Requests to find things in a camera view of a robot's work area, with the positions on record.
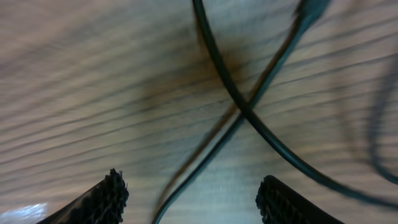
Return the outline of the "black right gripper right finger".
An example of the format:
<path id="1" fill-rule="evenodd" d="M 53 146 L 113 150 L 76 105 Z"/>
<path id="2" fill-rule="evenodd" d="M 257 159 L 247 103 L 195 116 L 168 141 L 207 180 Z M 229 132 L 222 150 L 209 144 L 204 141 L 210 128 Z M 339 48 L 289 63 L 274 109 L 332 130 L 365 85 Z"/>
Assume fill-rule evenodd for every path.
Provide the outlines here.
<path id="1" fill-rule="evenodd" d="M 261 182 L 256 205 L 264 224 L 343 224 L 273 175 Z"/>

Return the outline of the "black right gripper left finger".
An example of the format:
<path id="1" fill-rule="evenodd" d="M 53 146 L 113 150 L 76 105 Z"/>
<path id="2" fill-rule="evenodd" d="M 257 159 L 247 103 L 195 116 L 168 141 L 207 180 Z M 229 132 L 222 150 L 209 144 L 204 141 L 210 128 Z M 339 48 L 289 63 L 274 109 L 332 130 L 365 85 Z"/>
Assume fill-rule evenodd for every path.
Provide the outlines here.
<path id="1" fill-rule="evenodd" d="M 128 197 L 123 172 L 111 169 L 101 182 L 37 224 L 120 224 Z"/>

